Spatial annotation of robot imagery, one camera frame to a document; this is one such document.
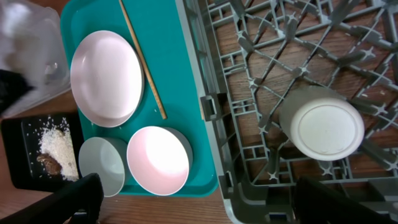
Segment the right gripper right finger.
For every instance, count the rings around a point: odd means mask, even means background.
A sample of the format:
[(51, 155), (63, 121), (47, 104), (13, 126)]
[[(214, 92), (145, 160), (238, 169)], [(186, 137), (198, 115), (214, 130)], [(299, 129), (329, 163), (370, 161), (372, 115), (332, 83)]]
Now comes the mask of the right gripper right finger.
[(294, 187), (294, 213), (300, 223), (395, 222), (309, 177), (299, 178)]

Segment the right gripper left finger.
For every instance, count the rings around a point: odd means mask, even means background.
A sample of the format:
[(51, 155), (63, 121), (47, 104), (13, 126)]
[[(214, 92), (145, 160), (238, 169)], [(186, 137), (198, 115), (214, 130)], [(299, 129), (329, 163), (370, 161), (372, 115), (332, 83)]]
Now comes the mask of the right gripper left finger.
[(96, 223), (103, 199), (101, 179), (91, 173), (1, 219), (1, 223)]

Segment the brown food piece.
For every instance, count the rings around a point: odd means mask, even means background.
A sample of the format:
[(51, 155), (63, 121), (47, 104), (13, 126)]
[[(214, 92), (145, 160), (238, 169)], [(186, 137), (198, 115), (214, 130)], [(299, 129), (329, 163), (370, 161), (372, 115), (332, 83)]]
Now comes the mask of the brown food piece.
[(43, 163), (45, 170), (49, 175), (60, 175), (62, 167), (61, 165), (52, 158), (49, 154), (40, 154), (37, 157), (37, 161)]

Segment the grey bowl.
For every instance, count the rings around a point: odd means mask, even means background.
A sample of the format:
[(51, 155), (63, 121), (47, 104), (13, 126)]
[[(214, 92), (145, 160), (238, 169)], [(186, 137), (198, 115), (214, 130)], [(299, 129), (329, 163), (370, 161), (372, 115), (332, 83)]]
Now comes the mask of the grey bowl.
[(84, 177), (97, 173), (105, 197), (120, 193), (125, 184), (132, 178), (127, 164), (127, 144), (115, 138), (92, 137), (80, 148), (78, 165)]

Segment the white rice pile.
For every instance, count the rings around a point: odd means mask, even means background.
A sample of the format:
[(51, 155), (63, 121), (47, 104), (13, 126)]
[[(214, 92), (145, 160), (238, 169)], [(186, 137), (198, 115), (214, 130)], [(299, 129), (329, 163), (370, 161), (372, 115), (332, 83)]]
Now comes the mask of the white rice pile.
[[(30, 173), (34, 178), (74, 182), (79, 179), (70, 122), (65, 115), (34, 116), (21, 123)], [(62, 167), (60, 175), (49, 175), (40, 154), (49, 154)]]

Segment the white cup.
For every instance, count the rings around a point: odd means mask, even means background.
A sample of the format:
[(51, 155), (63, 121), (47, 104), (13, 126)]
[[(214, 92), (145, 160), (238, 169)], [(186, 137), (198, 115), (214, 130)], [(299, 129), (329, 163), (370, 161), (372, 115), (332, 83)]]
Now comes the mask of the white cup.
[(358, 110), (322, 86), (290, 91), (280, 108), (279, 123), (299, 151), (319, 161), (349, 156), (364, 138), (364, 121)]

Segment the pink bowl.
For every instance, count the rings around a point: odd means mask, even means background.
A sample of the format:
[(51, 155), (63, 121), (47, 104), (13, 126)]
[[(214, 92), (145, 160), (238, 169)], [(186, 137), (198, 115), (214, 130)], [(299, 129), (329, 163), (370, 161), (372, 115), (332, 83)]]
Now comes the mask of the pink bowl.
[(180, 131), (147, 126), (132, 135), (126, 158), (131, 175), (143, 189), (154, 195), (168, 196), (186, 184), (193, 151)]

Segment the large white round plate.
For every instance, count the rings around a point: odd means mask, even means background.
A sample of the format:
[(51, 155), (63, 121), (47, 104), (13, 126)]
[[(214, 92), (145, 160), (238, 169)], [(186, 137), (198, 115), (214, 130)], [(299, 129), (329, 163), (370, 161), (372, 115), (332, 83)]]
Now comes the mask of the large white round plate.
[(119, 34), (99, 30), (86, 36), (71, 62), (73, 97), (88, 120), (113, 128), (138, 109), (144, 72), (131, 45)]

